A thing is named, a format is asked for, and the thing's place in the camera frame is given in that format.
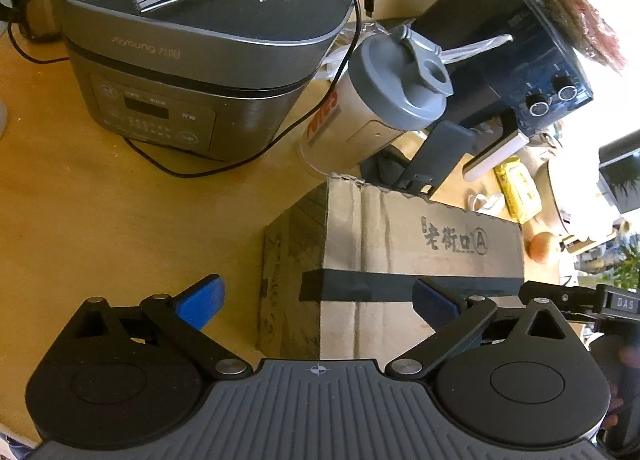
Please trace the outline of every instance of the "circular pad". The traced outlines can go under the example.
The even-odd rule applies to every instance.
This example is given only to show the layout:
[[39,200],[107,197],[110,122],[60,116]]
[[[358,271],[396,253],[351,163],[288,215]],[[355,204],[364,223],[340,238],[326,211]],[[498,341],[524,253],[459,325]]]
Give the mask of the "circular pad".
[[[522,379],[530,382],[524,384]],[[562,376],[544,364],[509,363],[491,373],[491,385],[504,398],[523,404],[554,400],[564,390]]]
[[145,387],[143,370],[129,363],[94,364],[80,370],[71,389],[92,404],[117,404],[138,395]]

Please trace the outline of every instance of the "black power cord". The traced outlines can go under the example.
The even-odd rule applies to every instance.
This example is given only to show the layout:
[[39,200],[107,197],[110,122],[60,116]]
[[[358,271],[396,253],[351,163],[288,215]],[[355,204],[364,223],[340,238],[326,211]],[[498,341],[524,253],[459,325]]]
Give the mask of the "black power cord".
[[[16,42],[16,40],[14,38],[14,35],[13,35],[13,32],[12,32],[12,25],[15,23],[15,14],[16,14],[16,12],[19,12],[19,11],[23,10],[26,7],[27,3],[31,2],[31,1],[32,0],[23,0],[23,2],[19,3],[18,6],[16,8],[14,8],[14,14],[12,15],[12,18],[10,18],[10,21],[9,21],[9,23],[7,25],[9,39],[10,39],[12,45],[14,46],[14,49],[17,50],[17,52],[22,57],[24,57],[25,59],[27,59],[31,63],[36,63],[38,65],[49,65],[49,63],[58,63],[58,62],[64,62],[64,61],[68,60],[68,58],[56,58],[56,59],[53,59],[53,60],[37,60],[36,58],[33,58],[32,56],[29,56],[29,54],[25,53],[22,50],[22,48],[18,45],[18,43]],[[374,2],[375,2],[375,0],[365,0],[365,11],[366,11],[367,16],[369,16],[369,17],[373,14]],[[173,170],[171,170],[171,169],[169,169],[169,168],[167,168],[165,166],[162,166],[162,164],[160,164],[158,161],[156,161],[150,155],[145,153],[141,148],[139,148],[135,144],[133,144],[133,142],[128,137],[123,137],[124,141],[126,142],[127,145],[129,145],[130,148],[132,148],[133,151],[135,151],[135,153],[137,153],[138,155],[140,155],[141,157],[146,159],[149,163],[153,164],[155,167],[157,167],[161,171],[164,171],[165,173],[171,175],[172,177],[177,177],[178,179],[197,179],[199,177],[209,177],[210,175],[216,175],[218,173],[223,173],[224,171],[229,171],[231,169],[235,169],[236,167],[244,166],[245,164],[248,164],[248,163],[251,163],[251,162],[255,161],[256,159],[258,159],[259,157],[261,157],[262,155],[267,153],[267,151],[271,150],[271,148],[273,148],[278,142],[280,142],[280,140],[283,137],[285,137],[291,130],[295,129],[297,126],[300,126],[300,124],[302,124],[304,121],[309,119],[309,117],[311,117],[324,104],[324,102],[329,99],[329,96],[334,91],[335,86],[337,85],[338,79],[340,79],[340,76],[342,75],[342,73],[344,71],[344,68],[347,65],[347,62],[349,61],[351,55],[353,54],[353,51],[356,49],[356,46],[358,45],[358,40],[360,39],[360,31],[362,30],[362,13],[360,12],[360,3],[359,3],[358,0],[353,0],[353,3],[354,3],[354,8],[355,8],[355,14],[356,14],[356,30],[355,30],[355,34],[353,36],[353,39],[351,40],[351,44],[349,46],[349,49],[347,50],[347,53],[344,55],[344,58],[340,62],[340,66],[338,67],[337,73],[335,74],[335,77],[334,77],[333,81],[331,82],[331,84],[329,85],[329,88],[327,89],[326,93],[324,94],[324,96],[318,102],[318,104],[316,106],[314,106],[306,114],[304,114],[302,117],[300,117],[300,119],[298,119],[294,123],[290,124],[281,133],[279,133],[279,135],[274,137],[271,140],[271,142],[264,149],[262,149],[261,151],[259,151],[255,155],[252,155],[252,157],[249,157],[249,158],[245,159],[244,161],[240,161],[239,163],[236,163],[236,164],[230,164],[228,166],[219,167],[217,169],[211,169],[209,171],[201,171],[199,173],[178,173],[177,171],[173,171]]]

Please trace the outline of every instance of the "shaker bottle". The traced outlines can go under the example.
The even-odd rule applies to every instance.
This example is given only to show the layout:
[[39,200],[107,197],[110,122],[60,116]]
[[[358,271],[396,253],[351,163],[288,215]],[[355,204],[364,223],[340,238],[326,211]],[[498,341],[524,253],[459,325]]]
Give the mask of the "shaker bottle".
[[453,94],[440,53],[407,26],[369,36],[303,132],[303,161],[324,175],[345,173],[403,133],[433,123]]

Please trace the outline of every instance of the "crosshair symbol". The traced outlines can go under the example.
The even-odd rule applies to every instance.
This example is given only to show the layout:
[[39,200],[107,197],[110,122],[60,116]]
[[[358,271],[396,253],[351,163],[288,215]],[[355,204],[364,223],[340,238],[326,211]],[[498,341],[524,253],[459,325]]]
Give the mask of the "crosshair symbol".
[[312,366],[311,368],[309,368],[309,371],[311,373],[313,373],[314,375],[317,375],[318,377],[320,377],[322,374],[326,373],[329,370],[329,368],[326,368],[325,366],[322,366],[322,364],[318,363],[316,364],[316,366]]

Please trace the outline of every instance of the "gray bottle lid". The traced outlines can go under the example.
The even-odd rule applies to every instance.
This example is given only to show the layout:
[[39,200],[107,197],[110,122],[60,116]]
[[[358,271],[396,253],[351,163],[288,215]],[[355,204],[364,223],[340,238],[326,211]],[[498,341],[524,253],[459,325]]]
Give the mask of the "gray bottle lid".
[[364,40],[349,60],[349,78],[367,105],[388,126],[422,130],[442,115],[451,80],[442,49],[407,26]]

